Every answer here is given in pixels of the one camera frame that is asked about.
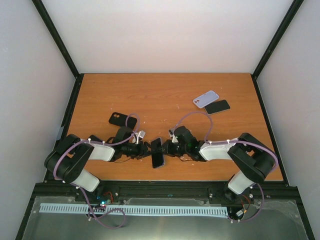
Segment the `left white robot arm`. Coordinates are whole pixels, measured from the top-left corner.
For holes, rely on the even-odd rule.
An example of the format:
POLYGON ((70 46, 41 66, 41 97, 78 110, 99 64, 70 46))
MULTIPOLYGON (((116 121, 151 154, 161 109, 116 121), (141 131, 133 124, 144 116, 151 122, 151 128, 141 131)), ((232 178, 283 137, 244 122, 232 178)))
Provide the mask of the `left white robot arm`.
POLYGON ((142 159, 151 155, 151 145, 143 141, 144 131, 135 132, 122 126, 114 137, 103 141, 94 135, 81 139, 74 134, 68 135, 47 156, 44 166, 53 173, 54 178, 86 190, 86 195, 92 201, 103 198, 104 188, 101 180, 85 166, 89 160, 115 162, 122 156, 130 159, 142 159))

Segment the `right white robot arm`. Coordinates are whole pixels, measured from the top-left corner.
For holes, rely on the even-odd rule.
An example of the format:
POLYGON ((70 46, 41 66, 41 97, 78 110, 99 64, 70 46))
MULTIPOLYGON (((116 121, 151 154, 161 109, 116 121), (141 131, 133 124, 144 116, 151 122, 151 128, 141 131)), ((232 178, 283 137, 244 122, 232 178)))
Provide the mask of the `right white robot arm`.
POLYGON ((231 160, 239 172, 228 180, 227 194, 241 195, 248 188, 261 184, 277 168, 276 154, 251 134, 245 132, 238 138, 225 141, 198 140, 185 127, 169 131, 170 139, 157 143, 153 149, 170 157, 187 155, 195 162, 231 160))

